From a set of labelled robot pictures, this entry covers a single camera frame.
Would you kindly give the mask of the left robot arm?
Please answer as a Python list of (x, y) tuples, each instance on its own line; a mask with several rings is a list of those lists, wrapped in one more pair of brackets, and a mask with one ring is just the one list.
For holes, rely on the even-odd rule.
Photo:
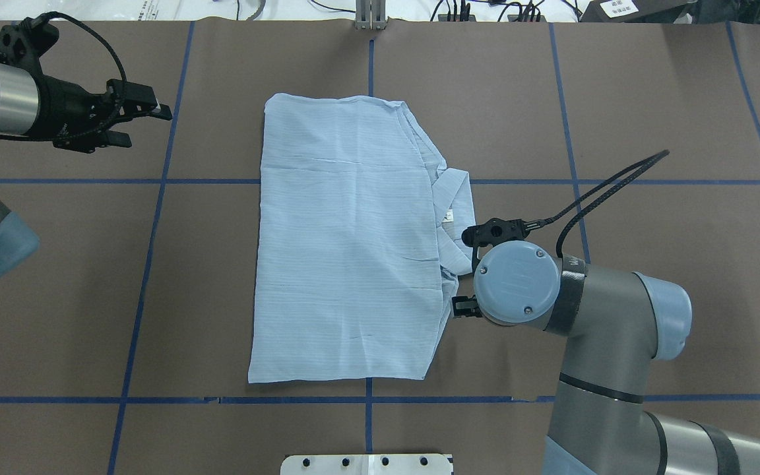
[(81, 154), (0, 141), (0, 198), (40, 236), (0, 294), (139, 287), (171, 123), (140, 118), (119, 130), (131, 148)]

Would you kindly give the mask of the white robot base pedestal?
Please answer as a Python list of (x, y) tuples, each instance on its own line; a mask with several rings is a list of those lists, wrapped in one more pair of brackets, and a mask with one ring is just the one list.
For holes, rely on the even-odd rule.
[(295, 455), (280, 474), (453, 474), (451, 455), (439, 453)]

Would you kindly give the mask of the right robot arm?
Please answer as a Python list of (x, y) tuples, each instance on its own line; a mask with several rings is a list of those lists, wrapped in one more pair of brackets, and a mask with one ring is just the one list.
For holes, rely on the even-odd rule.
[(543, 474), (760, 474), (760, 439), (645, 410), (650, 364), (677, 358), (691, 332), (681, 286), (519, 240), (470, 268), (459, 315), (566, 340)]

